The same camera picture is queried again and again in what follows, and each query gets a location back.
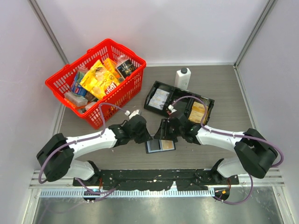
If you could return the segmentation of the black leather card holder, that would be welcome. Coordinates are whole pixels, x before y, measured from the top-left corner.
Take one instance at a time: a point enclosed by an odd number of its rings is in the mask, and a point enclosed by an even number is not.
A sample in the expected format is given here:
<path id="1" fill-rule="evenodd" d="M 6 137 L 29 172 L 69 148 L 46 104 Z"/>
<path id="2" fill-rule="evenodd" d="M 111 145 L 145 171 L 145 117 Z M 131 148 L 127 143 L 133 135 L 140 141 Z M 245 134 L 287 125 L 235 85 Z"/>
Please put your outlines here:
<path id="1" fill-rule="evenodd" d="M 167 152 L 167 151 L 163 151 L 161 150 L 161 140 L 158 139 L 153 139 L 153 140 L 149 140 L 145 143 L 145 149 L 146 149 L 146 153 L 147 154 L 152 154 L 152 153 L 158 153 L 158 152 Z"/>

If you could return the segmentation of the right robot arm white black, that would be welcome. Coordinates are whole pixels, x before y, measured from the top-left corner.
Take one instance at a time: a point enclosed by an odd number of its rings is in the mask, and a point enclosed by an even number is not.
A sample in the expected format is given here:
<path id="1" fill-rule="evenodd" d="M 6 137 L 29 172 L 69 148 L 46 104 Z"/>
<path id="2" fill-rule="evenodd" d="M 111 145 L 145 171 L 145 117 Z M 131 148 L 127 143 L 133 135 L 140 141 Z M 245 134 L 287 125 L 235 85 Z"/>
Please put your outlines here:
<path id="1" fill-rule="evenodd" d="M 178 137 L 188 143 L 210 145 L 235 153 L 235 157 L 219 159 L 213 166 L 211 179 L 216 184 L 224 183 L 233 175 L 245 173 L 263 179 L 278 157 L 278 150 L 255 129 L 249 128 L 245 132 L 224 131 L 191 122 L 184 114 L 174 112 L 161 120 L 154 138 L 176 142 Z"/>

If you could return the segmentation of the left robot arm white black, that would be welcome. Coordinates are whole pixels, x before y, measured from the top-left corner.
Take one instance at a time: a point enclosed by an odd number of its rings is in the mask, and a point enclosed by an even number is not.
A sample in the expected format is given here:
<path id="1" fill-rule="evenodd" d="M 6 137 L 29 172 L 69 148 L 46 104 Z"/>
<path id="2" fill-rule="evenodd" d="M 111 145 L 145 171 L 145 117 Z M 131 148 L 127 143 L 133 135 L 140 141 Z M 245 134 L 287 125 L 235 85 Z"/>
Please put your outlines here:
<path id="1" fill-rule="evenodd" d="M 38 181 L 44 184 L 67 176 L 94 186 L 100 180 L 97 168 L 90 161 L 78 161 L 78 157 L 100 149 L 126 145 L 131 140 L 141 144 L 151 139 L 147 122 L 139 114 L 121 124 L 110 125 L 101 132 L 77 137 L 55 134 L 36 155 L 41 166 Z"/>

